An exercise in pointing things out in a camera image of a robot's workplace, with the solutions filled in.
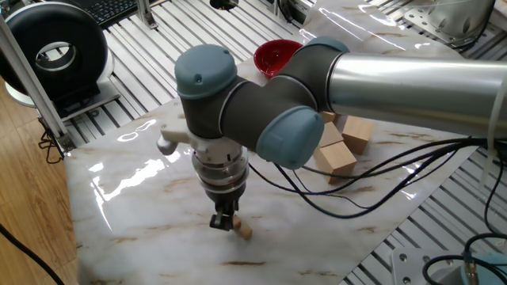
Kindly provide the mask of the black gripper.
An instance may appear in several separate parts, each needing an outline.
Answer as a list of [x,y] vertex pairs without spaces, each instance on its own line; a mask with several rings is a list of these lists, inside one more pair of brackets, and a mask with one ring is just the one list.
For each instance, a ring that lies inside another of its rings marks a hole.
[[232,230],[234,215],[238,210],[239,199],[246,190],[246,183],[224,186],[205,183],[204,190],[215,203],[215,214],[212,215],[209,226],[218,230]]

